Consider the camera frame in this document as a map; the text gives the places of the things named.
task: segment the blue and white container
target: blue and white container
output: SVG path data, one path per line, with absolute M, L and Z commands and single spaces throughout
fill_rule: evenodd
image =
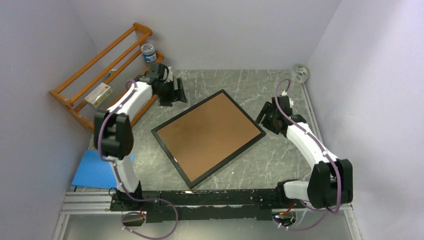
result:
M 144 56 L 144 60 L 147 63 L 153 63 L 156 61 L 156 50 L 155 47 L 150 43 L 141 45 L 141 53 Z

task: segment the wooden rack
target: wooden rack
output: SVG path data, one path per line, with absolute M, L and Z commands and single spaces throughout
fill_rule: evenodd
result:
M 140 46 L 145 43 L 147 37 L 152 35 L 152 30 L 147 26 L 141 25 L 139 23 L 134 23 L 130 29 L 124 32 L 120 37 L 118 37 L 115 41 L 113 41 L 109 46 L 103 49 L 97 56 L 95 56 L 92 60 L 90 60 L 86 65 L 84 65 L 80 70 L 75 72 L 70 78 L 68 78 L 64 83 L 62 83 L 59 87 L 50 91 L 50 94 L 56 99 L 68 113 L 72 115 L 74 119 L 78 121 L 81 126 L 84 127 L 87 131 L 93 133 L 94 132 L 94 113 L 97 110 L 90 104 L 84 100 L 84 97 L 90 93 L 89 90 L 93 89 L 96 85 L 100 84 L 101 80 L 105 84 L 111 84 L 113 80 L 117 79 L 119 76 L 135 59 L 140 59 L 143 57 L 141 54 Z M 75 82 L 82 74 L 84 74 L 87 70 L 89 70 L 93 65 L 95 65 L 99 60 L 101 60 L 106 54 L 108 54 L 112 49 L 114 49 L 118 44 L 120 44 L 124 39 L 126 39 L 129 35 L 136 34 L 136 40 L 132 43 L 122 54 L 116 57 L 106 68 L 104 68 L 100 73 L 98 73 L 92 80 L 86 84 L 81 90 L 79 90 L 76 94 L 74 94 L 70 98 L 66 98 L 61 93 L 68 88 L 72 83 Z M 130 53 L 133 53 L 127 59 L 126 56 Z M 156 51 L 156 62 L 161 62 L 164 59 L 164 55 L 158 51 Z M 117 69 L 113 69 L 119 63 L 121 65 Z M 137 68 L 134 72 L 130 72 L 130 75 L 133 75 L 132 78 L 135 78 L 137 75 L 144 74 L 149 69 L 149 63 L 144 63 L 145 67 L 141 66 Z M 125 85 L 126 79 L 121 82 L 114 82 L 115 84 Z M 102 106 L 103 109 L 107 109 L 108 107 L 115 104 L 124 94 L 126 90 L 123 89 L 121 91 L 115 92 L 113 99 L 109 99 L 109 102 L 105 103 Z M 156 101 L 158 98 L 157 95 L 151 97 L 151 99 L 145 104 L 145 106 L 136 114 L 134 119 L 131 121 L 131 126 L 134 126 L 136 122 L 142 117 L 142 115 L 150 108 L 150 106 Z M 81 110 L 84 108 L 90 108 L 83 112 L 88 112 L 89 114 L 80 114 Z

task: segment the gray marble table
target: gray marble table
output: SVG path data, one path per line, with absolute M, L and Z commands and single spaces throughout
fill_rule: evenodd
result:
M 287 78 L 289 71 L 181 70 L 175 71 L 174 75 L 182 78 L 188 103 L 177 102 L 173 107 L 162 107 L 157 101 L 132 128 L 133 166 L 145 191 L 189 189 L 151 129 L 221 89 L 255 119 L 265 101 L 270 101 L 275 94 L 278 81 Z M 301 114 L 313 128 L 302 86 L 293 82 L 288 95 L 294 101 L 293 113 Z M 264 138 L 193 189 L 275 188 L 279 181 L 309 178 L 311 169 L 296 146 L 282 135 L 264 130 Z

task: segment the cork board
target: cork board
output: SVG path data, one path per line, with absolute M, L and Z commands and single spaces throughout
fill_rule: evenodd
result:
M 151 132 L 190 189 L 265 136 L 224 90 Z

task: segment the orange wire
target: orange wire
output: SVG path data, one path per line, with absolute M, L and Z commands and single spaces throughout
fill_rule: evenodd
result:
M 295 202 L 292 202 L 291 203 L 291 205 L 290 205 L 290 207 L 287 209 L 287 211 L 282 211 L 282 212 L 280 212 L 279 214 L 280 215 L 286 215 L 286 214 L 288 214 L 289 212 L 290 212 L 290 210 L 292 210 L 292 208 L 295 206 Z

